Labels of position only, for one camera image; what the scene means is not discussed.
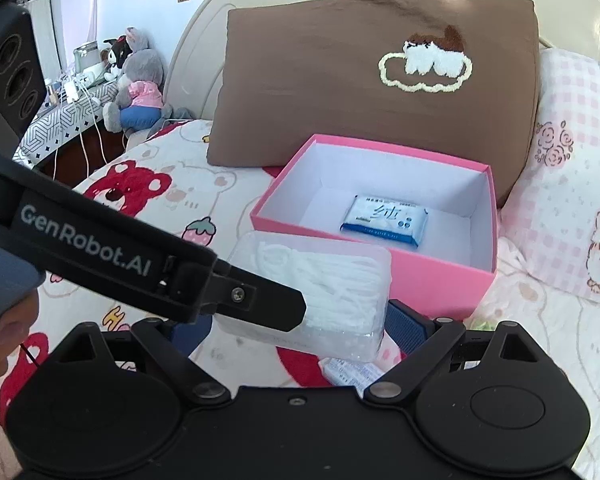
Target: geometric pattern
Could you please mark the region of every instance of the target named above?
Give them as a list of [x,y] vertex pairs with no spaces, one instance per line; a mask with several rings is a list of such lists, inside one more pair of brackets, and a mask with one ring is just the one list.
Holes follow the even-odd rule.
[[[97,97],[102,106],[115,99],[117,94],[117,81],[106,82],[89,89]],[[22,137],[13,160],[34,168],[42,163],[48,156],[52,156],[65,142],[80,135],[84,130],[93,126],[93,112],[96,121],[102,119],[102,106],[90,102],[86,95],[82,95],[73,104],[62,102],[47,114],[33,121]]]

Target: human hand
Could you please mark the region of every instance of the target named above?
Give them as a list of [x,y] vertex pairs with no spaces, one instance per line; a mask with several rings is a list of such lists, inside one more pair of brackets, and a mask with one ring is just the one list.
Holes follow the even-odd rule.
[[28,332],[37,319],[38,312],[37,290],[34,290],[2,314],[0,318],[0,377],[8,370],[6,358],[28,337]]

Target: fingernail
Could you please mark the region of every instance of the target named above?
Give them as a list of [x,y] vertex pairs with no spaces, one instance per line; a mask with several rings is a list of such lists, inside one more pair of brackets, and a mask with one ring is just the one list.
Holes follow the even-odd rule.
[[26,325],[19,321],[9,323],[0,328],[0,346],[17,340],[21,343],[26,336]]

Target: pink box rim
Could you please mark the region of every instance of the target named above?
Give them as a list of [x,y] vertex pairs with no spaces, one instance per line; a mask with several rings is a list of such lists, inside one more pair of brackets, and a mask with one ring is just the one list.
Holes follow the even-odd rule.
[[[365,150],[375,150],[377,152],[385,152],[385,153],[395,153],[396,155],[404,155],[404,156],[412,156],[415,158],[424,158],[425,160],[432,160],[433,162],[440,162],[442,164],[450,164],[452,166],[458,166],[460,168],[466,168],[468,170],[480,171],[480,173],[486,173],[487,179],[489,181],[489,192],[491,195],[491,225],[493,227],[491,231],[491,244],[493,247],[493,255],[491,260],[491,272],[481,269],[475,269],[474,267],[469,267],[461,264],[456,264],[454,262],[447,262],[445,260],[440,260],[438,258],[433,258],[432,256],[426,256],[424,254],[416,254],[419,258],[426,258],[427,260],[431,260],[433,262],[442,263],[445,265],[455,266],[461,269],[471,269],[473,272],[484,273],[488,276],[492,276],[496,272],[496,258],[497,258],[497,220],[496,220],[496,193],[495,186],[493,184],[493,174],[491,173],[491,167],[488,164],[483,164],[481,162],[475,162],[474,160],[467,160],[465,158],[460,158],[458,156],[453,155],[445,155],[444,153],[437,152],[428,152],[427,150],[420,150],[419,148],[410,148],[408,146],[399,146],[398,144],[390,144],[388,142],[380,142],[378,140],[365,140],[365,139],[354,139],[352,137],[339,137],[339,136],[330,136],[323,134],[314,134],[311,136],[309,140],[304,143],[298,152],[293,156],[293,158],[289,161],[289,163],[284,167],[284,169],[280,172],[280,174],[275,178],[275,180],[271,183],[269,188],[265,191],[265,193],[260,197],[257,201],[254,208],[251,210],[251,221],[254,218],[259,218],[262,220],[266,220],[268,222],[274,222],[278,225],[295,227],[294,224],[288,224],[286,222],[280,222],[275,219],[260,217],[259,212],[264,207],[264,204],[267,202],[269,197],[273,194],[273,192],[277,189],[280,183],[286,178],[286,175],[291,171],[291,168],[297,163],[298,160],[304,155],[304,152],[309,149],[312,145],[320,143],[320,144],[333,144],[334,146],[347,146],[350,148],[362,148]],[[325,231],[319,231],[310,228],[302,228],[306,232],[312,232],[315,234],[320,234],[323,238],[336,238],[341,240],[350,240],[351,238],[347,238],[341,235],[335,235],[333,233],[328,233]],[[391,248],[392,251],[400,251],[397,248]]]

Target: pink checkered pillow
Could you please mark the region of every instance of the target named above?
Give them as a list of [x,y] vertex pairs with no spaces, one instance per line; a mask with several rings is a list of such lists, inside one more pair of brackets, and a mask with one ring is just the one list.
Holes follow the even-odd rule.
[[600,63],[540,55],[536,132],[502,208],[502,235],[539,280],[600,301]]

